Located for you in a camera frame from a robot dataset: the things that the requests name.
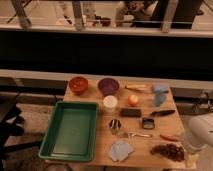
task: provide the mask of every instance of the black wall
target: black wall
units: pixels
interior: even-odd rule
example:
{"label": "black wall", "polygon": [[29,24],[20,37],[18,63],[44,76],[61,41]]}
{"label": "black wall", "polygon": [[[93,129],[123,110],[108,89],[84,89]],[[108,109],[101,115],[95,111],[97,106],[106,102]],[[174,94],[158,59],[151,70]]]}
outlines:
{"label": "black wall", "polygon": [[213,39],[0,31],[0,68],[213,80]]}

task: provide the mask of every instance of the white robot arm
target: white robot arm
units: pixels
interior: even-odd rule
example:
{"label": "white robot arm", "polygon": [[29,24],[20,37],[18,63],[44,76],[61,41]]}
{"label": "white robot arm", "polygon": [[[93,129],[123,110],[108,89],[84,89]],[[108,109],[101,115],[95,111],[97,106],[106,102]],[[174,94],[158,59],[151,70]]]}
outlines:
{"label": "white robot arm", "polygon": [[213,146],[213,113],[192,117],[188,126],[189,129],[186,129],[180,137],[188,153],[195,154],[206,144]]}

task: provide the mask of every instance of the knife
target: knife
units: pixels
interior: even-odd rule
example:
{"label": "knife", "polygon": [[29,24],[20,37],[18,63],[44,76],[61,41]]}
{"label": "knife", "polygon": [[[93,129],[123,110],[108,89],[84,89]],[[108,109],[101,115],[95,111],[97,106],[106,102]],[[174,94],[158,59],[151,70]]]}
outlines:
{"label": "knife", "polygon": [[150,116],[166,116],[175,113],[175,110],[160,110],[154,111],[150,114]]}
{"label": "knife", "polygon": [[129,138],[132,139],[133,137],[146,137],[146,138],[152,138],[152,134],[141,134],[141,133],[135,133],[135,132],[122,132],[117,135],[119,138]]}

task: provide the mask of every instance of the purple bowl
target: purple bowl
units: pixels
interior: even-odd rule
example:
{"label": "purple bowl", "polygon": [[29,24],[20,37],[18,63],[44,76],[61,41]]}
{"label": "purple bowl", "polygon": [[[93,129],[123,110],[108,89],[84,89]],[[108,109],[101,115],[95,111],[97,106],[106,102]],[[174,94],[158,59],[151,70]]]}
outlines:
{"label": "purple bowl", "polygon": [[98,89],[104,96],[114,95],[119,87],[118,81],[113,78],[104,78],[98,82]]}

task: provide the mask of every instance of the towel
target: towel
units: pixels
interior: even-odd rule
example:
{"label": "towel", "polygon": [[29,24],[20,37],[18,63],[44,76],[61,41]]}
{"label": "towel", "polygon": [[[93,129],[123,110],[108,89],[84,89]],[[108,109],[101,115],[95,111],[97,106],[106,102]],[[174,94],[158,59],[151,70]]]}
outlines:
{"label": "towel", "polygon": [[113,161],[123,161],[125,160],[130,153],[134,151],[133,147],[123,140],[115,141],[109,150],[109,157]]}
{"label": "towel", "polygon": [[166,94],[162,92],[155,93],[154,105],[159,107],[166,101]]}
{"label": "towel", "polygon": [[169,87],[166,84],[153,84],[153,93],[168,93]]}

